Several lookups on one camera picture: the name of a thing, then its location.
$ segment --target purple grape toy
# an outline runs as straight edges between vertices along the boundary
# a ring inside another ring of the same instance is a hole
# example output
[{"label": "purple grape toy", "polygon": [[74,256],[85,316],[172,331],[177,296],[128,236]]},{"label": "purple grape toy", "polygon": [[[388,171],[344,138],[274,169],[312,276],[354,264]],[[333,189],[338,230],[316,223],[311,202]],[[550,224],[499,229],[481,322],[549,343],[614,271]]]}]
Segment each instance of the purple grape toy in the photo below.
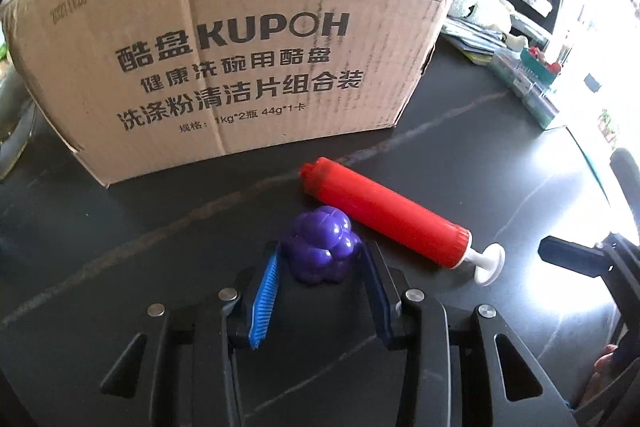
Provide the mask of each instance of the purple grape toy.
[{"label": "purple grape toy", "polygon": [[293,276],[306,283],[341,282],[357,257],[360,238],[347,215],[332,206],[303,212],[282,240]]}]

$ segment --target metal screw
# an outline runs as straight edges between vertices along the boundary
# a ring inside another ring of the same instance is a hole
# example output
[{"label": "metal screw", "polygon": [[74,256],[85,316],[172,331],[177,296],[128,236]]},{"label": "metal screw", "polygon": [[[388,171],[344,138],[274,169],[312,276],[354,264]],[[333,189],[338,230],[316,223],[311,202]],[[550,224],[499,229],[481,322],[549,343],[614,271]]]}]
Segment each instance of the metal screw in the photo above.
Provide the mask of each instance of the metal screw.
[{"label": "metal screw", "polygon": [[492,319],[497,314],[495,308],[491,306],[491,304],[480,304],[478,306],[478,313],[486,319]]},{"label": "metal screw", "polygon": [[149,317],[161,317],[164,315],[164,304],[156,302],[155,304],[149,305],[149,308],[146,309],[146,314],[149,315]]},{"label": "metal screw", "polygon": [[408,298],[410,301],[413,301],[413,302],[424,301],[424,293],[422,293],[421,290],[418,290],[416,288],[411,288],[410,290],[407,290],[406,292],[404,292],[404,295],[406,296],[406,298]]},{"label": "metal screw", "polygon": [[228,302],[236,299],[237,297],[238,297],[238,290],[236,290],[235,288],[222,288],[222,290],[218,292],[218,298],[221,301]]}]

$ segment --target black clamp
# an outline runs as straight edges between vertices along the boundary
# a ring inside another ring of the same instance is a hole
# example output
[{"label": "black clamp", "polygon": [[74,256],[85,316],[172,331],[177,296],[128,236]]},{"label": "black clamp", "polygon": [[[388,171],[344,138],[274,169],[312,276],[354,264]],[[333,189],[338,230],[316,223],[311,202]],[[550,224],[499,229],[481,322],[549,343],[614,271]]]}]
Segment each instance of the black clamp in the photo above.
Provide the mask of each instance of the black clamp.
[{"label": "black clamp", "polygon": [[618,233],[609,234],[594,248],[569,243],[557,237],[540,241],[543,261],[581,273],[601,277],[622,318],[613,333],[627,332],[613,352],[610,375],[613,381],[601,393],[574,411],[580,425],[598,416],[597,425],[623,427],[638,425],[640,406],[640,249]]},{"label": "black clamp", "polygon": [[[243,426],[236,350],[250,347],[257,287],[278,252],[279,245],[269,243],[263,264],[239,274],[233,287],[150,321],[153,326],[132,340],[101,391],[148,400],[150,427],[178,420],[194,427]],[[542,367],[492,306],[473,312],[445,308],[409,287],[400,270],[386,265],[376,243],[364,246],[358,265],[378,337],[389,350],[407,352],[398,427],[577,425]],[[177,363],[185,344],[192,347],[190,371]],[[152,379],[147,397],[136,392],[145,377]],[[187,418],[180,416],[185,411]]]}]

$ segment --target cardboard box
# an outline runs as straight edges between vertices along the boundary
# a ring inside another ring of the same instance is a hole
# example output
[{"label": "cardboard box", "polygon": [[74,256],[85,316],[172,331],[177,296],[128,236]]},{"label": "cardboard box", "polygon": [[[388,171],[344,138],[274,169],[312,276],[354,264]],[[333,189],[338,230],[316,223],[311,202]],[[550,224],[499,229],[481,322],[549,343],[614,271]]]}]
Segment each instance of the cardboard box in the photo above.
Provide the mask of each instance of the cardboard box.
[{"label": "cardboard box", "polygon": [[107,185],[395,125],[452,0],[14,0],[47,120]]}]

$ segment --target red hand pump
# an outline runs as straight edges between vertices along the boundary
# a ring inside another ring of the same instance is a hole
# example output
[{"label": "red hand pump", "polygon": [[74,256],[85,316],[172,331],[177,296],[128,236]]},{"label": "red hand pump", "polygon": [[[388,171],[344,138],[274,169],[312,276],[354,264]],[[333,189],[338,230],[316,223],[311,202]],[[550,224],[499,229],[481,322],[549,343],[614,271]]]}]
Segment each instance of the red hand pump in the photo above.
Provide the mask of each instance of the red hand pump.
[{"label": "red hand pump", "polygon": [[339,208],[363,225],[417,251],[445,268],[476,265],[475,280],[491,284],[504,266],[497,243],[483,253],[471,248],[471,233],[383,185],[327,158],[300,169],[305,192]]}]

